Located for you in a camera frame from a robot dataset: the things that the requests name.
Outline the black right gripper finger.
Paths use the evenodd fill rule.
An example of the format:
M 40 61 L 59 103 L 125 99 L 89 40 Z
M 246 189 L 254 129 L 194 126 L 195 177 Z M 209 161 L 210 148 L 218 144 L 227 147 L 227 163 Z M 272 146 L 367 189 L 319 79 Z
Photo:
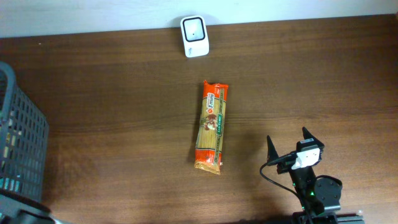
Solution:
M 316 137 L 310 133 L 310 131 L 306 128 L 302 128 L 303 138 L 305 142 L 316 141 Z
M 267 136 L 267 147 L 268 147 L 267 165 L 273 165 L 274 161 L 279 158 L 279 155 L 275 149 L 275 146 L 270 136 Z

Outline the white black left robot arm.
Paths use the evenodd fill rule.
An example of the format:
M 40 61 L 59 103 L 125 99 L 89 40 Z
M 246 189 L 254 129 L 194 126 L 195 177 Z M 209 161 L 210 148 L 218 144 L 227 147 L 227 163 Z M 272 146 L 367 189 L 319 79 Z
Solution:
M 1 189 L 1 224 L 67 224 L 35 200 Z

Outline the orange spaghetti packet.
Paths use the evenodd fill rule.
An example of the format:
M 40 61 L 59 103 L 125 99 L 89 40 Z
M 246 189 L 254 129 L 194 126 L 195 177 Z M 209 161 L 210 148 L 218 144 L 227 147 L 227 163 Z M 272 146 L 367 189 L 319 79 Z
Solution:
M 228 85 L 204 81 L 194 167 L 221 174 Z

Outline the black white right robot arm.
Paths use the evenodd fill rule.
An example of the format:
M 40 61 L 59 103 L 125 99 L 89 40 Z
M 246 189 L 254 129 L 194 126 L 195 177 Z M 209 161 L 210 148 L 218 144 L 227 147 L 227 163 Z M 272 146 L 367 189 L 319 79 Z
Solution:
M 322 160 L 325 145 L 302 128 L 303 140 L 296 143 L 296 150 L 279 156 L 271 137 L 267 137 L 267 162 L 261 166 L 276 166 L 278 174 L 288 173 L 294 189 L 291 190 L 266 177 L 272 184 L 293 193 L 300 201 L 302 209 L 310 218 L 326 216 L 341 209 L 340 198 L 342 181 L 329 175 L 315 175 L 313 166 Z

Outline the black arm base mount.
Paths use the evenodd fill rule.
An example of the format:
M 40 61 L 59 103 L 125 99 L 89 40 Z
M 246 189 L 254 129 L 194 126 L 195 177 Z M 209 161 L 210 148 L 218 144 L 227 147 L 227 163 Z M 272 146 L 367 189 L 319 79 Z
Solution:
M 292 215 L 290 224 L 365 224 L 361 215 L 337 215 L 330 213 L 324 216 L 308 217 L 305 213 L 299 212 Z

